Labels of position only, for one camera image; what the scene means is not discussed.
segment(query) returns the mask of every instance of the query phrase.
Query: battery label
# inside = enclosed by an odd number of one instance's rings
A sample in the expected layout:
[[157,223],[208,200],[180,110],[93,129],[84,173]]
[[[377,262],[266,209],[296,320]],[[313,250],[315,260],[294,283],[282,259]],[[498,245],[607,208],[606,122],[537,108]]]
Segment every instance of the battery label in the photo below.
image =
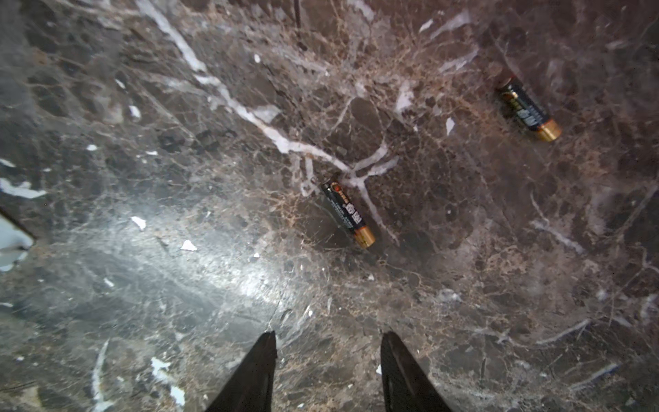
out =
[[549,115],[544,113],[524,91],[521,83],[512,78],[505,86],[499,89],[501,98],[505,100],[515,111],[519,120],[534,132],[550,120]]
[[323,184],[323,191],[348,230],[355,232],[366,226],[366,222],[350,201],[350,198],[343,192],[338,182],[329,181]]

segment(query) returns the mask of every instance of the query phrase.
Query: aa battery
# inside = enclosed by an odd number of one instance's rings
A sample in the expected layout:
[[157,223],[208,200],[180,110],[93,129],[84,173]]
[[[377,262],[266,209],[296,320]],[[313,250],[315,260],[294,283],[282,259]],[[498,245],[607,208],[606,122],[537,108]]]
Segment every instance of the aa battery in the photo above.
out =
[[561,135],[561,128],[558,124],[529,97],[517,77],[507,77],[497,87],[497,91],[515,112],[517,118],[540,139],[552,142]]
[[343,192],[339,182],[329,180],[322,185],[323,192],[346,229],[353,235],[361,247],[367,248],[375,243],[373,232],[366,226],[348,195]]

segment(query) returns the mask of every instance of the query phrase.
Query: marble floor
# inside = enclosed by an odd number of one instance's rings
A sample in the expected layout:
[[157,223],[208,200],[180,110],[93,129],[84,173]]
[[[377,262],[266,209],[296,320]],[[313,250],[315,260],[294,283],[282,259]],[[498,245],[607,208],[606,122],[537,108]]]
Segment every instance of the marble floor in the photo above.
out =
[[[389,330],[456,412],[653,410],[658,17],[0,2],[0,209],[37,239],[0,274],[0,410],[201,412],[266,330],[275,411],[383,411]],[[502,107],[508,69],[558,140]]]

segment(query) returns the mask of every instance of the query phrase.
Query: black battery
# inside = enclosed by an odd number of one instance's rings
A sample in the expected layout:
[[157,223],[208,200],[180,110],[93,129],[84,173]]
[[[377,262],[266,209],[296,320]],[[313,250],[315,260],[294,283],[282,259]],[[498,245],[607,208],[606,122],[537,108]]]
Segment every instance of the black battery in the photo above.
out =
[[373,236],[364,218],[359,214],[350,198],[343,192],[339,182],[331,179],[323,183],[322,190],[336,215],[345,228],[355,236],[357,242],[364,248],[375,243],[375,236]]
[[561,128],[539,104],[529,97],[517,77],[507,77],[497,87],[497,92],[515,112],[518,120],[542,140],[551,142],[560,136]]

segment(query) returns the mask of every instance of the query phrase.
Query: marble tile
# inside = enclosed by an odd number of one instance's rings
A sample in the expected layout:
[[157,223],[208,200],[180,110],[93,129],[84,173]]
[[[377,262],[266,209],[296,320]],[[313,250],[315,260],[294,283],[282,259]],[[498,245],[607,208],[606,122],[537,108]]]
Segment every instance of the marble tile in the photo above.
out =
[[0,277],[2,409],[203,411],[266,330],[278,411],[383,409],[388,330],[456,411],[657,405],[656,2],[0,12],[0,177],[46,192],[0,192],[37,238]]

